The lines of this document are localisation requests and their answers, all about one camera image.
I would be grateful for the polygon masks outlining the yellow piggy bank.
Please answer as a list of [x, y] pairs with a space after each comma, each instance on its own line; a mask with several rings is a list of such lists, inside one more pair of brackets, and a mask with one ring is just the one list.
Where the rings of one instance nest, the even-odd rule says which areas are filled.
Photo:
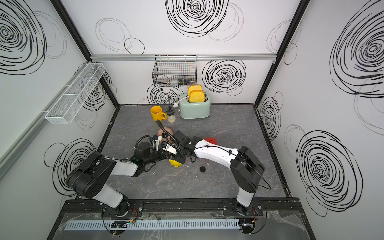
[[182, 163], [179, 163], [178, 161], [176, 160], [169, 160], [169, 163], [174, 166], [175, 168], [178, 168], [180, 166], [182, 166], [183, 164]]

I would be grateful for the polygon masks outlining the pink piggy bank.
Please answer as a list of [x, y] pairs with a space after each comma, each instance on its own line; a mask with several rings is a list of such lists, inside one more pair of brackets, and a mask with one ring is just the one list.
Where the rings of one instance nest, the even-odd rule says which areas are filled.
[[173, 140], [172, 140], [171, 136], [173, 135], [173, 131], [170, 128], [167, 128], [167, 127], [164, 127], [164, 129], [166, 130], [165, 132], [164, 132], [163, 129], [160, 129], [158, 131], [158, 136], [162, 137], [162, 142], [172, 143]]

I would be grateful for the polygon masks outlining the red piggy bank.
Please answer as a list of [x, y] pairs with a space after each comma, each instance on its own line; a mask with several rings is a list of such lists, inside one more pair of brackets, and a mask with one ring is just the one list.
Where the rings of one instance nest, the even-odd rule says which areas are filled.
[[215, 138], [205, 138], [205, 141], [210, 144], [217, 145], [217, 140]]

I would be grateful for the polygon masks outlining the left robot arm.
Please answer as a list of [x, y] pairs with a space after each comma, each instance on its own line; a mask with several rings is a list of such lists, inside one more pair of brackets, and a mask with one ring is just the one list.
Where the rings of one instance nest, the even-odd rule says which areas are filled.
[[117, 160], [99, 152], [92, 153], [66, 178], [66, 184], [76, 193], [94, 199], [115, 210], [128, 207], [127, 198], [107, 184], [110, 176], [138, 177], [148, 172], [147, 165], [162, 160], [160, 142], [141, 142], [135, 146], [134, 155]]

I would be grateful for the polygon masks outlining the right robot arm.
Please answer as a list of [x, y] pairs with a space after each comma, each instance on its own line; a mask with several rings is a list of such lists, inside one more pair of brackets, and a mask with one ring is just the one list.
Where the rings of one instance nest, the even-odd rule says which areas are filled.
[[251, 203], [262, 181], [265, 166], [247, 147], [231, 149], [212, 144], [202, 138], [189, 138], [182, 132], [176, 131], [170, 136], [176, 148], [176, 161], [180, 163], [187, 157], [197, 157], [218, 163], [231, 170], [239, 186], [236, 197], [236, 209], [241, 215], [252, 211]]

